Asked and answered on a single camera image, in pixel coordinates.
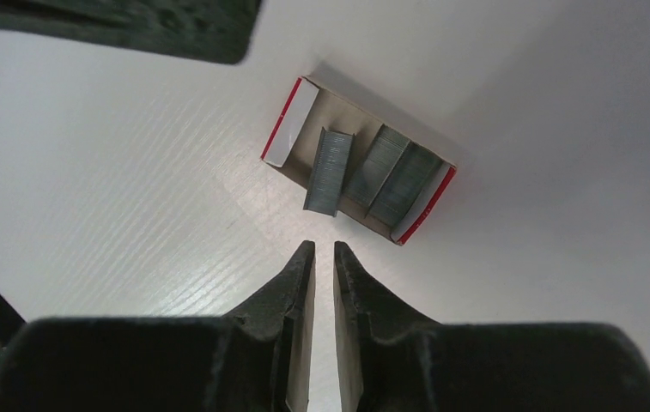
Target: red stripe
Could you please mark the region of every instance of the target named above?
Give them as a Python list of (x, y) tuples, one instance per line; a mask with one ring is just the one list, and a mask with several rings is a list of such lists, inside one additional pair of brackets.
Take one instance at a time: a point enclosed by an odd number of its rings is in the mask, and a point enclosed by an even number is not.
[(264, 146), (264, 151), (261, 152), (262, 159), (264, 158), (264, 156), (266, 156), (266, 152), (269, 151), (269, 147), (271, 146), (271, 143), (274, 142), (274, 136), (276, 135), (276, 132), (279, 130), (279, 125), (282, 124), (282, 120), (284, 120), (284, 115), (287, 114), (289, 105), (292, 104), (292, 99), (295, 97), (295, 94), (297, 94), (297, 89), (300, 88), (300, 83), (301, 83), (301, 77), (297, 79), (297, 82), (295, 83), (295, 87), (292, 88), (292, 93), (289, 94), (289, 97), (287, 98), (287, 103), (284, 104), (284, 108), (282, 109), (282, 114), (279, 115), (279, 119), (276, 121), (274, 130), (271, 131), (271, 136), (269, 136), (269, 141), (266, 143), (266, 146)]
[(412, 225), (410, 225), (408, 230), (406, 230), (405, 233), (403, 233), (403, 236), (401, 236), (400, 239), (398, 239), (399, 245), (405, 245), (405, 242), (408, 241), (410, 236), (416, 231), (416, 229), (418, 229), (418, 227), (421, 226), (423, 221), (426, 220), (428, 214), (431, 213), (431, 209), (434, 208), (434, 205), (436, 205), (436, 202), (438, 202), (440, 195), (443, 194), (443, 191), (446, 189), (446, 186), (448, 186), (448, 184), (451, 183), (451, 179), (453, 179), (453, 176), (455, 174), (456, 174), (456, 167), (451, 166), (451, 168), (446, 173), (446, 177), (443, 178), (443, 180), (440, 182), (438, 189), (436, 189), (434, 196), (431, 197), (431, 200), (428, 201), (428, 204), (426, 205), (426, 209), (421, 213), (420, 216), (418, 216), (418, 219), (416, 219), (416, 221), (413, 222)]

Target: dark green object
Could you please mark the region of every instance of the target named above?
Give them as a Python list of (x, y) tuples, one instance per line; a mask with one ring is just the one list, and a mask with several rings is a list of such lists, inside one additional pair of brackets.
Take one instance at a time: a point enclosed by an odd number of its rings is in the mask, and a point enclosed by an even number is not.
[(260, 0), (0, 0), (0, 29), (236, 64)]

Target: white table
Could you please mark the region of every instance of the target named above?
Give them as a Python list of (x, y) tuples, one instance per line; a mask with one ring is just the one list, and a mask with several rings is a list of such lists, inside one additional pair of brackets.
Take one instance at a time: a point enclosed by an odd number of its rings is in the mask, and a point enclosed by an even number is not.
[[(405, 247), (258, 161), (321, 64), (468, 154)], [(339, 409), (336, 239), (440, 321), (611, 322), (650, 363), (650, 1), (269, 1), (235, 67), (0, 33), (0, 292), (24, 317), (224, 312), (303, 239), (311, 411)]]

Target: white surface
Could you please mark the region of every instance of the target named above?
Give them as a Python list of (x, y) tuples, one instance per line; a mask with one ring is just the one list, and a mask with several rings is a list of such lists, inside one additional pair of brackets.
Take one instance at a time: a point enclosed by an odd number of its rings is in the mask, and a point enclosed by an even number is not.
[(276, 132), (271, 145), (264, 154), (265, 162), (276, 167), (284, 166), (284, 162), (287, 161), (289, 153), (295, 146), (297, 137), (300, 136), (301, 126), (307, 120), (307, 114), (312, 109), (317, 93), (319, 93), (317, 86), (305, 79), (301, 79), (292, 101), (289, 102), (289, 107), (286, 107), (287, 111), (280, 115), (282, 122), (278, 127), (275, 126)]
[[(320, 61), (471, 154), (404, 247), (302, 211), (258, 160)], [(0, 291), (22, 315), (223, 312), (303, 239), (312, 411), (339, 408), (335, 239), (441, 321), (608, 321), (650, 362), (650, 1), (269, 1), (238, 67), (0, 33)]]

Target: box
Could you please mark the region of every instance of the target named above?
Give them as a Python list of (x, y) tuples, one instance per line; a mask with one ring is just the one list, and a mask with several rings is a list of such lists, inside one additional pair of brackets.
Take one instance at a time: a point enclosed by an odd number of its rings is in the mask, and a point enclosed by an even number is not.
[[(399, 129), (397, 124), (389, 124), (386, 119), (366, 112), (311, 77), (300, 77), (264, 146), (261, 159), (306, 188), (322, 128), (355, 135), (345, 173), (344, 181), (347, 184), (364, 160), (368, 148), (383, 124), (420, 144), (418, 136), (410, 136)], [(390, 228), (367, 215), (366, 208), (346, 196), (340, 198), (339, 210), (391, 242), (404, 245), (426, 220), (456, 174), (456, 166), (444, 154), (435, 154), (444, 161), (443, 166), (426, 184), (405, 218), (395, 227)]]

